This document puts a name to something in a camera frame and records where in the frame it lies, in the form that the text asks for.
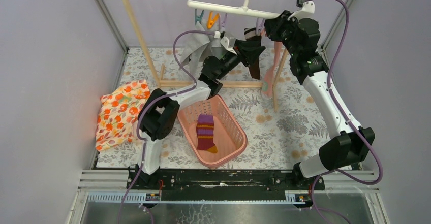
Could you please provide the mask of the purple striped sock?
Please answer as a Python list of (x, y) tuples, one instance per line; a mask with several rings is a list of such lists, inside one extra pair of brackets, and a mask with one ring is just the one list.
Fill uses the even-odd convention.
[(212, 115), (201, 114), (198, 116), (197, 125), (197, 149), (208, 151), (210, 153), (217, 153), (218, 149), (215, 145), (214, 139), (214, 120)]

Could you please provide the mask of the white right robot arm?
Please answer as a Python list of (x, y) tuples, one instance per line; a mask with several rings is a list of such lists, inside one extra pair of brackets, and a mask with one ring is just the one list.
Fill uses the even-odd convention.
[(294, 165), (292, 184), (305, 189), (312, 177), (364, 161), (375, 133), (353, 117), (330, 81), (330, 68), (317, 51), (318, 22), (310, 18), (297, 20), (290, 14), (284, 11), (265, 20), (264, 28), (272, 41), (281, 42), (289, 52), (290, 70), (316, 103), (330, 137), (317, 155)]

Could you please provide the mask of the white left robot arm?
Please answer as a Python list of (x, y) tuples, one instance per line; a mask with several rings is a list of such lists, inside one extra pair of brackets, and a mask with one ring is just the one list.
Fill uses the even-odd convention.
[(164, 92), (155, 89), (138, 114), (136, 136), (144, 142), (141, 160), (138, 163), (138, 182), (146, 189), (156, 186), (160, 168), (161, 140), (167, 137), (174, 126), (180, 109), (196, 102), (206, 101), (218, 94), (222, 88), (219, 81), (238, 64), (253, 65), (265, 47), (257, 41), (236, 40), (222, 58), (207, 57), (199, 78), (182, 89)]

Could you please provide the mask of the pink plastic laundry basket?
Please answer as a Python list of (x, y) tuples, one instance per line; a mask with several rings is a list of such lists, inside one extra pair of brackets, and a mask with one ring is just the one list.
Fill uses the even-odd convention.
[[(213, 116), (213, 141), (217, 146), (217, 153), (197, 149), (196, 125), (198, 116), (201, 114)], [(181, 109), (178, 113), (178, 120), (199, 162), (208, 168), (215, 169), (233, 160), (242, 154), (248, 145), (244, 130), (219, 95)]]

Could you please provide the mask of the white plastic clip hanger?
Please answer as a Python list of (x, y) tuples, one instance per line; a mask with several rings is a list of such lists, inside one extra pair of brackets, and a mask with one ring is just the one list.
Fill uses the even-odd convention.
[(227, 5), (188, 0), (187, 5), (188, 7), (191, 7), (194, 9), (217, 11), (217, 12), (223, 12), (226, 14), (235, 14), (235, 15), (250, 16), (250, 17), (264, 18), (264, 19), (272, 19), (279, 16), (278, 13), (251, 9), (249, 8), (249, 2), (250, 0), (244, 0), (242, 6), (233, 7), (233, 6), (227, 6)]

